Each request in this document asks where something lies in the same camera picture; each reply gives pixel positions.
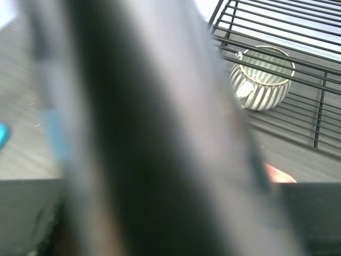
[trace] blue object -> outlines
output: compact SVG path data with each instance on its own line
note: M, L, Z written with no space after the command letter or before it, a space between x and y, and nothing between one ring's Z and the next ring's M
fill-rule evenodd
M10 129L3 123L0 123L0 149L5 145L10 135Z

